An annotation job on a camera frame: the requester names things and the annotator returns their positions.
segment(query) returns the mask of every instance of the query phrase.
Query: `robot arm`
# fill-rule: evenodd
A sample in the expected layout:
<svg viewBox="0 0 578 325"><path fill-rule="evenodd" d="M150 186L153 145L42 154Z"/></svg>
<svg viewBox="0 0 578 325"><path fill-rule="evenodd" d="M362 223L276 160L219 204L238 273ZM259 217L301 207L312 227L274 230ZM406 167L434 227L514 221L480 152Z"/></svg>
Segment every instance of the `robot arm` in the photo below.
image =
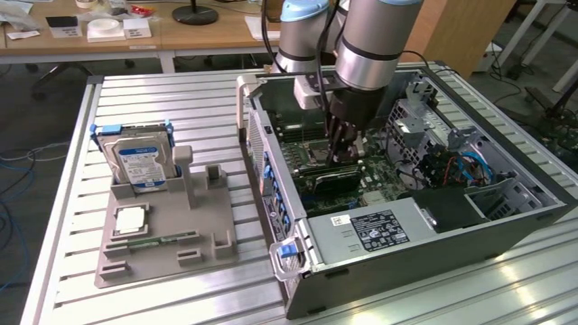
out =
<svg viewBox="0 0 578 325"><path fill-rule="evenodd" d="M286 0L281 15L281 43L277 61L288 72L314 72L317 40L330 14L329 0ZM334 51L344 19L333 21L325 52ZM281 72L273 65L273 72Z"/></svg>
<svg viewBox="0 0 578 325"><path fill-rule="evenodd" d="M353 143L378 112L421 6L422 0L352 1L336 64L348 87L334 91L326 117L329 163L357 155Z"/></svg>
<svg viewBox="0 0 578 325"><path fill-rule="evenodd" d="M322 35L322 30L330 11L336 10L329 8L329 0L286 0L284 3L277 58L288 72L317 70L320 37L328 36L324 50L332 52L342 30L334 74L334 82L341 86L332 88L329 105L322 107L326 111L330 164L357 157L354 141L376 118L422 1L344 0L328 35ZM312 75L296 79L296 95L304 109L304 103L312 103L312 98L304 97L320 95L320 84L313 80L318 79Z"/></svg>

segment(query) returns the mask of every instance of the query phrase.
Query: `metal workbench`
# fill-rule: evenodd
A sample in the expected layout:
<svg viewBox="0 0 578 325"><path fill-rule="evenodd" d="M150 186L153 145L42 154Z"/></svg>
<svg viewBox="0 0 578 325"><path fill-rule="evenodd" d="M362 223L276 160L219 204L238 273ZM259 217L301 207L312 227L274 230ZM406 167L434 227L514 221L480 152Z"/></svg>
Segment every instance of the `metal workbench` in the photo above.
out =
<svg viewBox="0 0 578 325"><path fill-rule="evenodd" d="M235 127L237 77L261 70L106 77L86 88L23 324L529 324L578 320L578 216L567 215L508 253L318 316L289 321L250 192ZM468 83L444 80L524 153L578 197L577 174ZM453 103L440 110L458 127ZM229 172L241 261L227 267L98 289L94 286L111 170L89 139L91 123L175 124L193 171Z"/></svg>

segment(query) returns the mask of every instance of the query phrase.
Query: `blue hard drive label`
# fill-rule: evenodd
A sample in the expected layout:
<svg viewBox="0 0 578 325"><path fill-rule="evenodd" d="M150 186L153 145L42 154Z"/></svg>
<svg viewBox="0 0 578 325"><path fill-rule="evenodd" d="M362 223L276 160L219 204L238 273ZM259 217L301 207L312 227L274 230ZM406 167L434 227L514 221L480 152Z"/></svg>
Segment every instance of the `blue hard drive label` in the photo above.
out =
<svg viewBox="0 0 578 325"><path fill-rule="evenodd" d="M154 188L166 181L163 165L157 162L157 147L123 149L119 151L129 180L138 188Z"/></svg>
<svg viewBox="0 0 578 325"><path fill-rule="evenodd" d="M352 225L369 252L409 242L408 234L392 210L352 218Z"/></svg>

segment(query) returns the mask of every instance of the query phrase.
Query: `3d printed holder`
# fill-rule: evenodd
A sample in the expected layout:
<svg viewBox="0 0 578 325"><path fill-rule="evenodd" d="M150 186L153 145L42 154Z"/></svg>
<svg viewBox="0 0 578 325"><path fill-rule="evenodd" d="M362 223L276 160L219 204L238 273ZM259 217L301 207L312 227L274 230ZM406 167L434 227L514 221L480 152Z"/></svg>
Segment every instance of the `3d printed holder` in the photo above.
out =
<svg viewBox="0 0 578 325"><path fill-rule="evenodd" d="M95 279L99 288L239 259L227 173L219 165L209 165L202 173L191 174L190 146L173 148L173 160L181 176L166 181L169 190L137 194L130 184L111 185ZM131 209L133 226L119 229L126 209Z"/></svg>

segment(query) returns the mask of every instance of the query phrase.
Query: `desk leg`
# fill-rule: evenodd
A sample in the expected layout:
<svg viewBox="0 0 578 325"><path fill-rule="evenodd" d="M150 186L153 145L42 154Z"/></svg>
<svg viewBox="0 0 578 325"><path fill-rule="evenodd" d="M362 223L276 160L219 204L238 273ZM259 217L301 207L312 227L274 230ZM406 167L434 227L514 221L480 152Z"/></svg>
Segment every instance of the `desk leg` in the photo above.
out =
<svg viewBox="0 0 578 325"><path fill-rule="evenodd" d="M541 39L538 39L538 42L536 43L534 47L532 48L530 52L528 53L526 57L524 58L522 64L530 65L538 52L542 50L542 47L545 46L546 42L549 41L552 34L554 34L554 32L559 29L560 25L563 24L564 20L569 16L571 11L572 11L572 9L569 7L565 7L563 9L561 13L559 13L559 16L552 21L549 28L544 32Z"/></svg>
<svg viewBox="0 0 578 325"><path fill-rule="evenodd" d="M541 13L545 5L546 5L545 0L538 0L538 2L536 3L534 8L532 9L526 19L524 20L521 27L516 31L513 39L510 39L510 42L508 42L506 48L502 51L502 54L500 55L498 63L501 66L505 65L506 59L510 56L516 46L518 45L518 42L521 41L524 34L526 34L526 31L530 28L530 25L534 22L536 18L538 17L538 14Z"/></svg>
<svg viewBox="0 0 578 325"><path fill-rule="evenodd" d="M163 67L163 73L175 73L175 63L173 59L175 58L175 51L161 51L159 59L161 66Z"/></svg>
<svg viewBox="0 0 578 325"><path fill-rule="evenodd" d="M563 76L552 90L554 90L557 93L564 92L575 78L578 78L578 60L575 62L575 65L569 69L568 73Z"/></svg>

